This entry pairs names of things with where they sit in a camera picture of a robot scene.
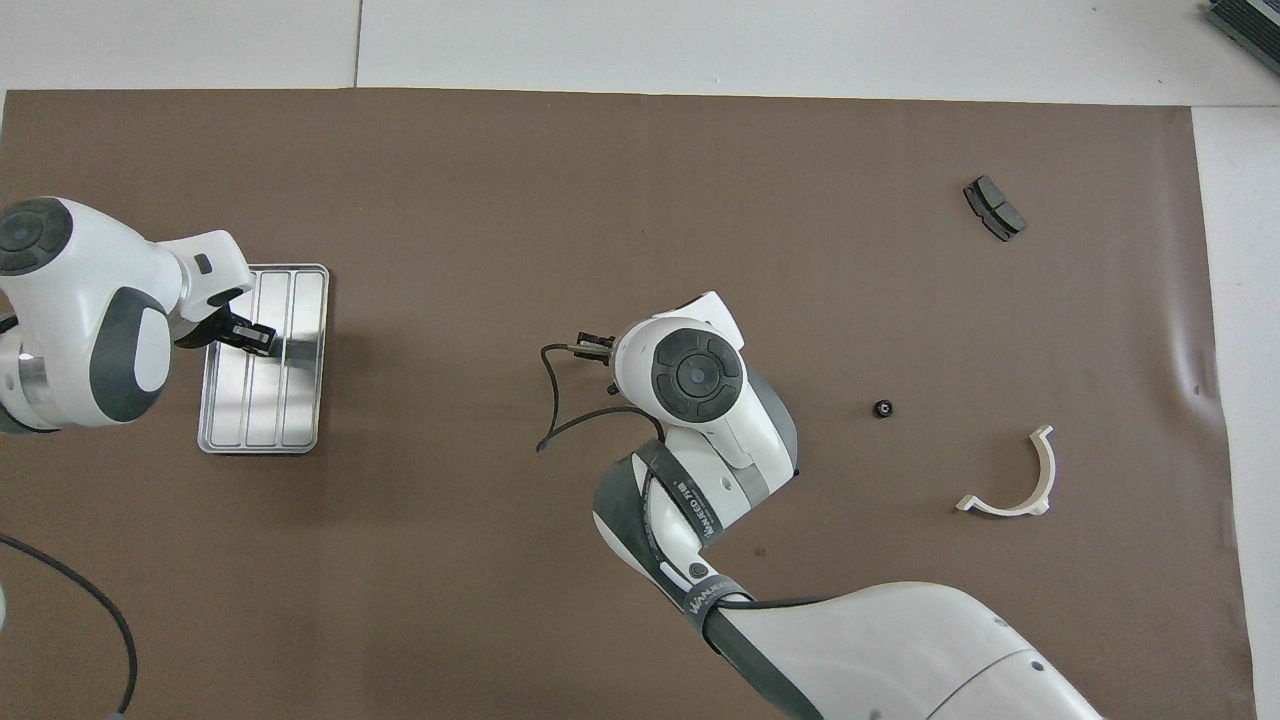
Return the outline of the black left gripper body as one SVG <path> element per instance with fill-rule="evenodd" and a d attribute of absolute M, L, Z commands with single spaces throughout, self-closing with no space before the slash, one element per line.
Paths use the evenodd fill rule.
<path fill-rule="evenodd" d="M 241 318 L 229 307 L 219 307 L 210 316 L 197 323 L 189 333 L 175 340 L 175 346 L 178 348 L 196 350 L 212 343 L 223 343 L 241 348 L 242 342 L 234 334 L 234 328 L 238 327 L 239 320 Z"/>

